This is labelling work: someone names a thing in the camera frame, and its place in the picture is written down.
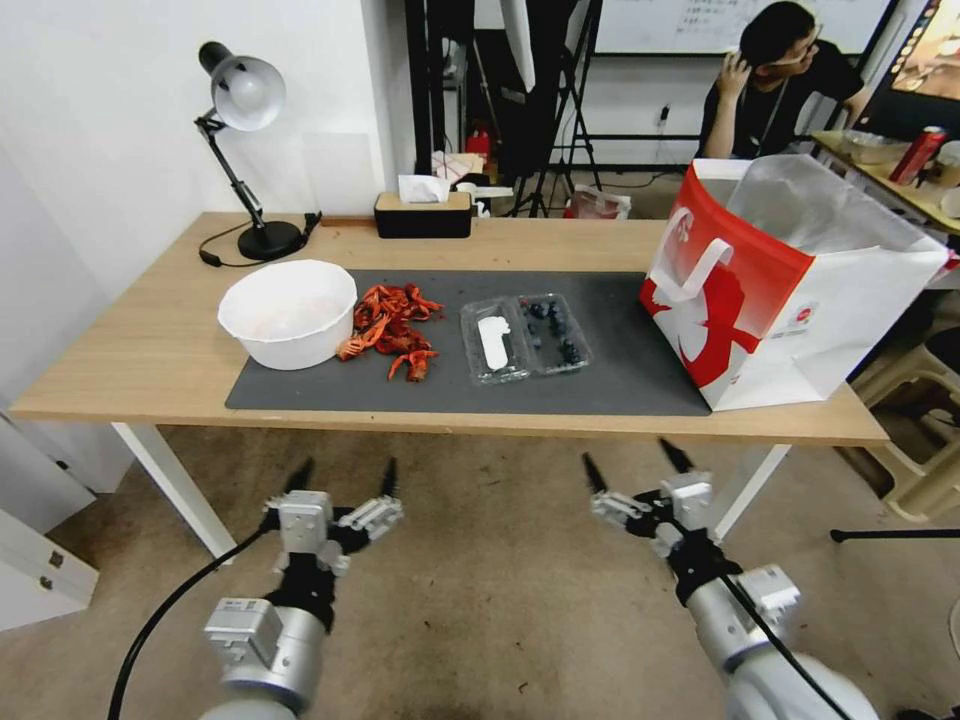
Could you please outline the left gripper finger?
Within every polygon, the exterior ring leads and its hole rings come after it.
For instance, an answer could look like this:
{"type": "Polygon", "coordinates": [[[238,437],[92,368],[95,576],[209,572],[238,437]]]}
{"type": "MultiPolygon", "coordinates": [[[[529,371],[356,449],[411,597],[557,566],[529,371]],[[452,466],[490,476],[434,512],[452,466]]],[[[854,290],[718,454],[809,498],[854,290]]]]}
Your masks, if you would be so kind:
{"type": "Polygon", "coordinates": [[[379,540],[405,517],[397,483],[397,458],[391,457],[383,474],[380,494],[341,517],[338,526],[365,533],[370,542],[379,540]]]}
{"type": "Polygon", "coordinates": [[[264,504],[264,515],[276,514],[279,506],[292,492],[304,490],[312,476],[315,461],[307,457],[287,478],[281,491],[269,497],[264,504]]]}

